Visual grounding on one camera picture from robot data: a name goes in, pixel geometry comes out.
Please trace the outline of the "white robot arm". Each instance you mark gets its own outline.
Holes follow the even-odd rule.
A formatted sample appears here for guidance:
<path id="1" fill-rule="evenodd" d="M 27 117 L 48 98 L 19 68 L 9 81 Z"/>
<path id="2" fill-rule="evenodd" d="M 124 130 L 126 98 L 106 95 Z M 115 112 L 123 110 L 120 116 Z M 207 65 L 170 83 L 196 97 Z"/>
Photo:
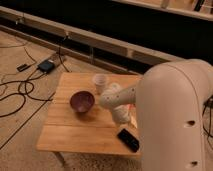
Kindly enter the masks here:
<path id="1" fill-rule="evenodd" d="M 142 171 L 205 171 L 202 110 L 211 96 L 213 65 L 189 59 L 156 65 L 99 104 L 136 106 Z"/>

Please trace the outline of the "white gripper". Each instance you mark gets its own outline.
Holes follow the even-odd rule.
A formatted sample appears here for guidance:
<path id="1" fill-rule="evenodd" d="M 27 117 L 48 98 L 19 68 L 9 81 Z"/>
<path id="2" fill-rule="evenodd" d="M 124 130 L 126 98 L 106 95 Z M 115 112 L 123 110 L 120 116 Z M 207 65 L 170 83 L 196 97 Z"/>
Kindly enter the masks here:
<path id="1" fill-rule="evenodd" d="M 118 106 L 111 113 L 112 119 L 117 125 L 126 124 L 130 121 L 130 115 L 126 106 Z"/>

